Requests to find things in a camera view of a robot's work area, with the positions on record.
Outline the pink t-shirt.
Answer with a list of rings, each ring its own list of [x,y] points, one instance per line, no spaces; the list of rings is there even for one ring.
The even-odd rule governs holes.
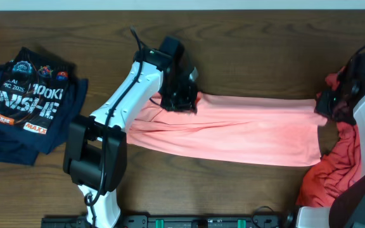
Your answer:
[[[127,142],[179,156],[308,167],[320,161],[317,130],[327,119],[313,99],[198,93],[196,113],[166,111],[154,95],[127,132]]]

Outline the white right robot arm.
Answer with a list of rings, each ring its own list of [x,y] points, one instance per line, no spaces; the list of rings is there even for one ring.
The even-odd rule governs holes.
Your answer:
[[[336,197],[331,206],[299,208],[295,227],[365,227],[365,80],[352,80],[341,89],[353,107],[360,142],[360,171],[358,180]]]

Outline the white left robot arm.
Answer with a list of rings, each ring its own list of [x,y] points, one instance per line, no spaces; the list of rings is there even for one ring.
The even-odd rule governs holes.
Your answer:
[[[83,193],[89,227],[115,227],[120,218],[116,188],[126,170],[127,131],[138,113],[155,93],[165,111],[196,112],[197,75],[184,48],[145,47],[109,100],[72,120],[63,171]]]

